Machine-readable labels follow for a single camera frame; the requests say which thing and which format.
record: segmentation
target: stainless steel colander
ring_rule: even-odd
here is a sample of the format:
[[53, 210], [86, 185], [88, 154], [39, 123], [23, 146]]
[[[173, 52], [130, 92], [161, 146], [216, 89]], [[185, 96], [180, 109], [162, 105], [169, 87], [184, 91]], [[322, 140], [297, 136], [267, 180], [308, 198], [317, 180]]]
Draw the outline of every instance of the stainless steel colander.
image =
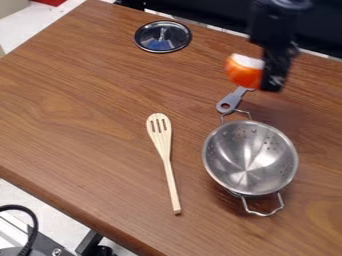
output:
[[[256, 121], [233, 121], [214, 130], [203, 147], [210, 176], [235, 196], [248, 213], [270, 216], [284, 208], [279, 190], [294, 178], [298, 154], [278, 129]], [[280, 206], [270, 213], [249, 210], [245, 197], [278, 192]]]

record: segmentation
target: wood grain surface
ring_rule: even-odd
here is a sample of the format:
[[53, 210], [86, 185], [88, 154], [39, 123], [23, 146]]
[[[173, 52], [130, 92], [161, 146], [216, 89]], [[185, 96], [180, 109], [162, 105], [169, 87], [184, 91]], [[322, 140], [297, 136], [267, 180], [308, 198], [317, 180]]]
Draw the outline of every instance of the wood grain surface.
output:
[[[88, 1], [1, 59], [0, 177], [139, 255], [341, 255], [342, 63], [303, 54], [282, 93], [245, 96], [241, 108], [300, 157], [285, 209], [253, 217], [207, 175], [201, 150], [219, 125], [215, 104], [235, 89], [225, 58], [260, 49], [189, 25], [187, 48], [144, 52], [134, 33], [159, 19]], [[154, 112], [173, 125], [180, 216], [146, 132]]]

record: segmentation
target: slotted spatula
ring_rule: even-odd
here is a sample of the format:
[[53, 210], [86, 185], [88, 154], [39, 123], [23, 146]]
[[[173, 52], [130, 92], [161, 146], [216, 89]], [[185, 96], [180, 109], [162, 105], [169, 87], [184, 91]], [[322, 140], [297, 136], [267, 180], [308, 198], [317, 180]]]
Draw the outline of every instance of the slotted spatula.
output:
[[170, 119], [161, 113], [150, 115], [146, 121], [147, 132], [156, 146], [164, 162], [166, 179], [169, 186], [173, 212], [180, 214], [182, 209], [179, 202], [177, 187], [170, 161], [172, 127]]

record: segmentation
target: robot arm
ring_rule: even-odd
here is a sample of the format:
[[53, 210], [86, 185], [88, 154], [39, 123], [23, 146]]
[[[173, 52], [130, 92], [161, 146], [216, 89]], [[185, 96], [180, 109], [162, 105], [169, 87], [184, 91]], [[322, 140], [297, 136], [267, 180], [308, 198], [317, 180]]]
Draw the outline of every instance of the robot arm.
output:
[[250, 42], [264, 49], [260, 89], [282, 89], [292, 58], [299, 54], [294, 42], [297, 17], [311, 6], [311, 0], [253, 0], [248, 34]]

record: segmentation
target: black cable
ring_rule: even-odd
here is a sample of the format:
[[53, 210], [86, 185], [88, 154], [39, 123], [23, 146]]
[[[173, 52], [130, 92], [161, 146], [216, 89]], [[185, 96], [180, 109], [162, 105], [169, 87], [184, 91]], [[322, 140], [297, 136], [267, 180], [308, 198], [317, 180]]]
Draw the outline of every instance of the black cable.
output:
[[18, 256], [29, 256], [31, 252], [31, 248], [33, 246], [34, 241], [37, 238], [38, 235], [38, 219], [37, 216], [28, 208], [20, 205], [3, 205], [0, 206], [0, 212], [2, 211], [10, 211], [10, 210], [16, 210], [16, 211], [22, 211], [27, 213], [33, 221], [33, 227], [32, 227], [32, 233], [28, 238], [27, 243], [24, 245], [24, 247], [19, 252]]

